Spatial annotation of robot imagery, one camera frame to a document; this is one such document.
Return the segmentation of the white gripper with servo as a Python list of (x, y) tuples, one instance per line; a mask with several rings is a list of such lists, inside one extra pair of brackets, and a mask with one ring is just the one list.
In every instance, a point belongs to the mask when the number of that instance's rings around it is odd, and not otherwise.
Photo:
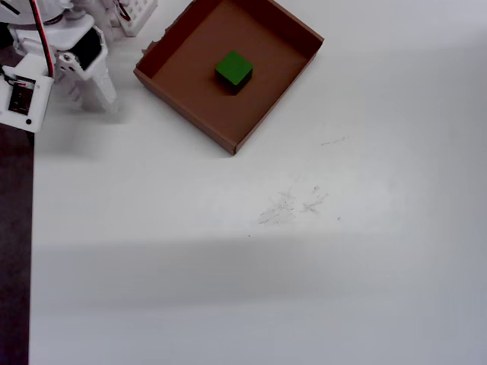
[[(54, 80), (62, 80), (62, 95), (74, 108), (79, 110), (83, 104), (91, 112), (117, 111), (117, 94), (107, 69), (106, 56), (105, 37), (96, 25), (71, 49), (56, 53)], [(84, 82), (82, 95), (75, 81)]]

